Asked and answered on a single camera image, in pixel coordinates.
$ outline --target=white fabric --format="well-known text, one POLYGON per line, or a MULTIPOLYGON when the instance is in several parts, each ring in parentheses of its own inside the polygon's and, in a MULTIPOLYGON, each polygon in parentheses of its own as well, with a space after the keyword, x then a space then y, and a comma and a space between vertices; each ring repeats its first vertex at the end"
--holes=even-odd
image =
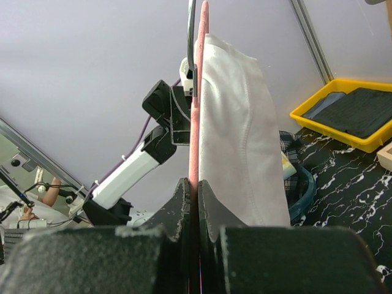
MULTIPOLYGON (((26 195, 28 198, 32 200, 38 199, 38 196, 34 195, 33 193, 28 192, 26 195)), ((19 201, 19 200, 20 198, 8 186, 0 187, 0 209, 4 209, 11 202, 19 201)), ((32 209, 33 213, 40 219, 46 219, 48 224, 57 224, 59 222, 68 220, 67 216, 65 216, 64 214, 60 213, 57 210, 54 210, 52 207, 40 201, 34 201, 34 203, 36 205, 32 209)), ((18 222, 20 217, 21 217, 20 210, 16 209, 5 219, 5 221, 2 224, 0 224, 0 232, 1 232, 2 239, 4 236, 4 229, 9 228, 10 223, 18 222)))
POLYGON ((257 60, 206 35, 199 178, 247 225, 289 226, 277 118, 257 60))

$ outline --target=black marble surface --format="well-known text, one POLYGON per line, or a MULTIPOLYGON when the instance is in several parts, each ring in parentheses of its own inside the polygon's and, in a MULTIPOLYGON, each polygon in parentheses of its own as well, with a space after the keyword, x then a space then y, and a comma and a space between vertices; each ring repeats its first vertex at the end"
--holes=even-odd
POLYGON ((392 173, 364 153, 311 130, 299 133, 301 162, 316 179, 314 206, 296 225, 348 227, 374 254, 382 281, 392 290, 392 173))

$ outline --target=white wall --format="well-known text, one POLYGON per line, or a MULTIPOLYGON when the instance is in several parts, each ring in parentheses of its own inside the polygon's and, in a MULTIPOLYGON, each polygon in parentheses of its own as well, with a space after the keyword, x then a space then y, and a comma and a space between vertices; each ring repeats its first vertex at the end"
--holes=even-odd
POLYGON ((392 82, 392 38, 385 2, 305 0, 335 77, 392 82))
MULTIPOLYGON (((0 117, 87 186, 130 150, 147 117, 142 99, 158 79, 178 78, 186 54, 187 1, 134 3, 2 3, 0 117)), ((298 130, 288 114, 322 81, 289 1, 210 0, 210 28, 259 59, 281 129, 298 130)), ((187 152, 126 198, 158 209, 187 176, 187 152)))

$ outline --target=pink strip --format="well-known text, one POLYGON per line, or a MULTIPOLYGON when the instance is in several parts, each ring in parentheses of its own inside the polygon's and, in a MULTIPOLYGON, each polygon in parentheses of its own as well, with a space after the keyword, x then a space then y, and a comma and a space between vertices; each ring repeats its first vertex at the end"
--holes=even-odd
POLYGON ((192 106, 190 108, 190 142, 189 142, 189 185, 190 199, 197 205, 197 186, 198 186, 198 138, 200 129, 200 93, 202 92, 202 73, 203 73, 203 52, 205 35, 209 31, 209 5, 204 0, 202 4, 202 12, 200 14, 200 22, 198 26, 197 37, 197 92, 198 97, 193 97, 192 106))

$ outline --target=plaid fabric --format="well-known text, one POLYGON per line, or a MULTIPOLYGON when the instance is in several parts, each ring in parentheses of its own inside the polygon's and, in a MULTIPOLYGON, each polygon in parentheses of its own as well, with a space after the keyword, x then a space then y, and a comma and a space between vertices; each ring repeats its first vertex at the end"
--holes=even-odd
MULTIPOLYGON (((288 161, 290 161, 290 163, 297 169, 298 158, 304 151, 300 136, 283 130, 279 131, 279 135, 281 137, 282 152, 287 156, 288 161)), ((298 174, 295 173, 284 181, 288 207, 291 207, 296 201, 298 201, 298 197, 300 197, 297 191, 298 180, 298 174)))

